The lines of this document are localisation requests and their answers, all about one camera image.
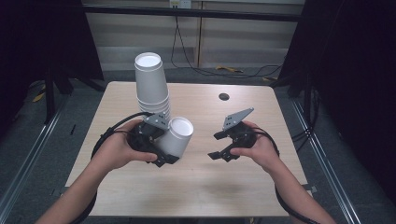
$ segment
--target table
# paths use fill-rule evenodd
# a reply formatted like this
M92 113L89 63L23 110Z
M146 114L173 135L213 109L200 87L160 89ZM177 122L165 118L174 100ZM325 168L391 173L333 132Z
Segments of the table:
M288 214L276 199L274 182L252 159L212 161L231 138L216 140L227 115L254 107L245 119L271 134L280 156L301 184L306 179L273 89L263 86L168 83L171 117L184 117L194 133L173 165L133 161L112 171L98 190L91 216L109 217L278 217ZM223 101L221 93L230 99ZM70 186L90 160L100 134L139 112L134 82L108 84L67 180Z

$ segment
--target wall socket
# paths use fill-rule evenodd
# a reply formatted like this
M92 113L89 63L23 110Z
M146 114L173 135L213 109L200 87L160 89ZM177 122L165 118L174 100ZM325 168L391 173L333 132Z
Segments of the wall socket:
M191 8L191 0L169 0L170 8Z

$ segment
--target human arm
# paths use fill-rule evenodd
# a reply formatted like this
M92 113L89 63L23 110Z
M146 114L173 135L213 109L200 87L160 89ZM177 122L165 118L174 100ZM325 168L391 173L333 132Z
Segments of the human arm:
M126 141L127 133L123 132L132 130L139 122L140 120L131 120L117 129L121 132L110 135L75 182L36 223L72 222L91 202L100 183L110 171L121 168L130 161L155 161L155 154L132 150Z
M244 122L253 129L259 129L254 123ZM272 142L267 137L258 134L256 144L252 148L236 147L231 149L231 153L250 157L259 164L273 178L279 195L292 210L318 223L335 223L278 157ZM303 223L295 217L291 217L291 220L293 223Z

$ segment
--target person's right hand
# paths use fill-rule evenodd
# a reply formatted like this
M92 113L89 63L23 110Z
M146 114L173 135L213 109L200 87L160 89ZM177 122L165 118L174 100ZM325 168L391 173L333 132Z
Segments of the person's right hand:
M245 120L243 122L254 131L261 132L258 130L259 126L255 123ZM273 144L267 137L261 134L257 134L256 137L257 141L252 148L235 147L231 149L230 152L233 155L250 157L259 164L264 171L270 172L272 168L280 162L280 158L277 156Z

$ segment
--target white wall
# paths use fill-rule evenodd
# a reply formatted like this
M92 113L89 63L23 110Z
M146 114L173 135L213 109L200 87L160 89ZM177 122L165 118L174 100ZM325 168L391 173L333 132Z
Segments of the white wall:
M82 2L126 7L169 7L167 0ZM303 5L301 0L192 1L192 8L296 15L301 13ZM170 62L175 17L87 13L87 18L103 70L134 69L134 57L146 51L159 53L165 67L173 67ZM178 22L189 60L194 66L201 67L280 64L296 26L295 22L284 21L199 18L178 18ZM178 66L188 65L178 37L173 61Z

